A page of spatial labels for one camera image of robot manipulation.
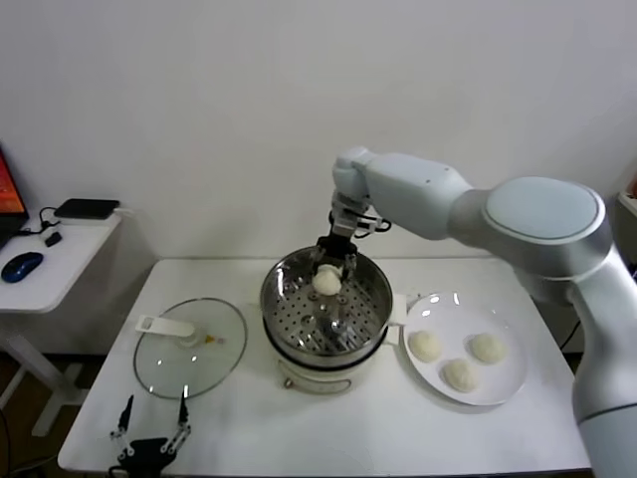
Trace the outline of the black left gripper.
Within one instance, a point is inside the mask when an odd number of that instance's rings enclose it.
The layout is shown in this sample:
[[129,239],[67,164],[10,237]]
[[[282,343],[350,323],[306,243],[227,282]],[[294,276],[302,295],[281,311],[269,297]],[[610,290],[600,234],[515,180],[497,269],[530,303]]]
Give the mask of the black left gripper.
[[129,477],[159,478],[161,472],[170,464],[170,453],[177,453],[186,439],[190,436],[192,427],[189,422],[189,411],[186,397],[181,396],[177,430],[168,440],[167,438],[147,438],[133,440],[126,438],[134,395],[132,394],[123,412],[120,414],[115,430],[109,433],[110,440],[118,448],[118,470]]

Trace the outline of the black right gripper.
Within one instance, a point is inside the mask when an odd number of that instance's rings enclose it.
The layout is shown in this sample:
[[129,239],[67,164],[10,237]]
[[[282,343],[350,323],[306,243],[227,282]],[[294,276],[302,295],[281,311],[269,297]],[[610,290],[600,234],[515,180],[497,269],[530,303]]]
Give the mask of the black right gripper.
[[358,228],[358,213],[351,207],[334,208],[328,215],[329,231],[320,236],[317,247],[311,253],[312,276],[314,277],[323,264],[323,257],[344,257],[340,266],[340,280],[347,281],[356,268],[357,247],[352,242]]

